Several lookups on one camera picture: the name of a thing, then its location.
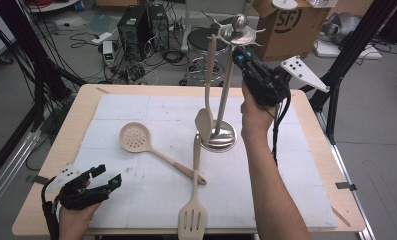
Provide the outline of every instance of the black device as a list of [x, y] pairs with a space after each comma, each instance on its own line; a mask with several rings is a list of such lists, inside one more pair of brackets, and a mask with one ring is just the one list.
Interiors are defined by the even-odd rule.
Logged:
[[169, 19], [162, 4], [148, 6], [149, 22], [151, 23], [155, 50], [163, 52], [169, 50]]
[[278, 113], [272, 115], [273, 124], [273, 159], [277, 165], [277, 138], [279, 126], [285, 117], [291, 103], [291, 92], [289, 90], [289, 74], [281, 66], [274, 69], [253, 59], [251, 52], [242, 47], [235, 47], [232, 53], [233, 62], [242, 70], [242, 78], [250, 90], [257, 104], [262, 106], [270, 115], [266, 106], [276, 107], [286, 98], [286, 103], [279, 108]]
[[242, 77], [256, 102], [274, 107], [288, 96], [291, 75], [281, 67], [274, 69], [254, 60], [242, 47], [233, 51], [234, 63], [242, 70]]
[[86, 189], [87, 182], [91, 176], [95, 178], [105, 171], [105, 165], [101, 164], [96, 168], [92, 167], [88, 171], [80, 174], [61, 188], [60, 193], [55, 197], [54, 201], [46, 201], [45, 191], [57, 176], [45, 183], [41, 191], [42, 210], [45, 215], [46, 225], [48, 226], [51, 240], [58, 240], [59, 238], [59, 223], [57, 219], [57, 205], [59, 202], [69, 210], [81, 210], [95, 203], [107, 200], [110, 193], [121, 186], [122, 180], [119, 174], [110, 179], [106, 185]]
[[147, 8], [128, 6], [117, 24], [117, 28], [128, 59], [137, 61], [145, 59], [144, 47], [152, 38]]

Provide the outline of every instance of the human hand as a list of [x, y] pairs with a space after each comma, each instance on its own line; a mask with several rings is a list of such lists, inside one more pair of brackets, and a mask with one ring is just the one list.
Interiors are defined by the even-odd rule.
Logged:
[[242, 94], [244, 102], [241, 105], [241, 135], [245, 144], [252, 140], [267, 142], [267, 132], [273, 122], [275, 108], [259, 106], [244, 81], [242, 81]]
[[96, 203], [82, 210], [68, 210], [61, 206], [59, 215], [59, 240], [82, 239], [99, 205], [101, 205], [101, 203]]

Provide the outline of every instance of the forearm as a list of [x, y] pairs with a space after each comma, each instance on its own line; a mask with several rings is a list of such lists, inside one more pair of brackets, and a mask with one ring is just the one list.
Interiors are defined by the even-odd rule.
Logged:
[[257, 230], [262, 240], [310, 239], [273, 161], [267, 140], [246, 143]]

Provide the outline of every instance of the round metal base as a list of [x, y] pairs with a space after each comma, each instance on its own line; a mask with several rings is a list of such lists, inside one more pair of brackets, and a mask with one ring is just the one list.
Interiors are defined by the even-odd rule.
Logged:
[[298, 6], [295, 0], [273, 0], [272, 4], [281, 10], [294, 10]]
[[221, 153], [232, 149], [237, 140], [238, 137], [235, 128], [228, 122], [222, 121], [219, 134], [215, 134], [214, 128], [210, 140], [207, 143], [201, 142], [201, 145], [210, 152]]

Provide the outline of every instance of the wooden slotted spoon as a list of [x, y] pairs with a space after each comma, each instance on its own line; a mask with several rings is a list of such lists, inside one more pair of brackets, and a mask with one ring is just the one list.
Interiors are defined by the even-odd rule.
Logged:
[[195, 135], [194, 140], [194, 180], [191, 200], [180, 210], [178, 222], [179, 240], [202, 240], [207, 227], [207, 211], [198, 199], [198, 185], [196, 179], [199, 173], [201, 153], [201, 137]]
[[210, 109], [210, 87], [211, 78], [213, 77], [214, 60], [216, 58], [217, 38], [214, 34], [211, 35], [210, 43], [208, 44], [208, 53], [205, 70], [205, 108], [198, 111], [195, 117], [195, 125], [204, 143], [210, 139], [213, 131], [213, 114]]
[[[181, 173], [185, 174], [187, 177], [193, 179], [194, 172], [183, 166], [182, 164], [176, 162], [170, 157], [164, 155], [160, 151], [157, 151], [155, 148], [151, 146], [151, 134], [148, 131], [148, 128], [143, 124], [138, 122], [131, 122], [126, 124], [120, 131], [119, 139], [121, 145], [129, 152], [140, 153], [140, 152], [151, 152], [161, 159], [168, 162], [174, 168], [179, 170]], [[207, 181], [198, 176], [195, 181], [201, 185], [206, 185]]]

